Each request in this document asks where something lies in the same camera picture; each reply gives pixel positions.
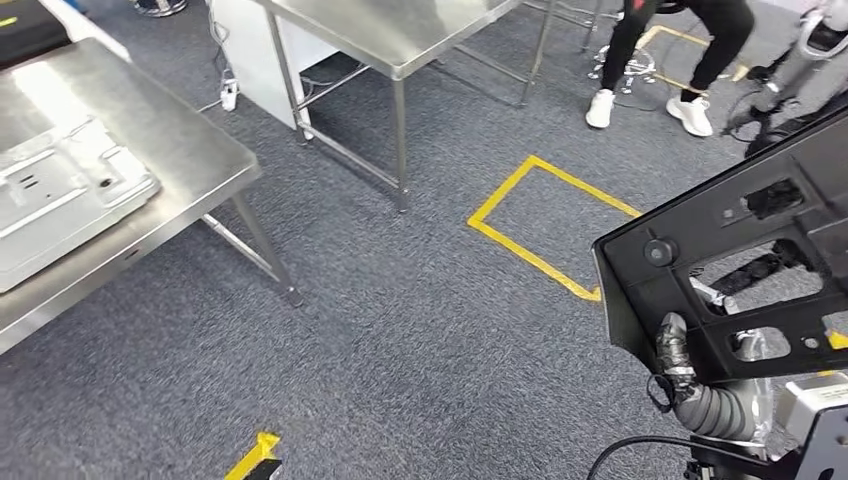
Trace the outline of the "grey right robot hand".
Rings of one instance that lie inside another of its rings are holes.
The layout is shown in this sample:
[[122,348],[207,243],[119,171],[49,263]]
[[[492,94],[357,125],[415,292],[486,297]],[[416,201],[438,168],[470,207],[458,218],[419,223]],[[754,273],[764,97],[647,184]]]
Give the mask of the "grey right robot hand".
[[687,325],[677,313],[664,316],[656,336],[657,358],[663,377],[673,391],[673,402],[682,402],[697,389],[696,372],[687,344]]

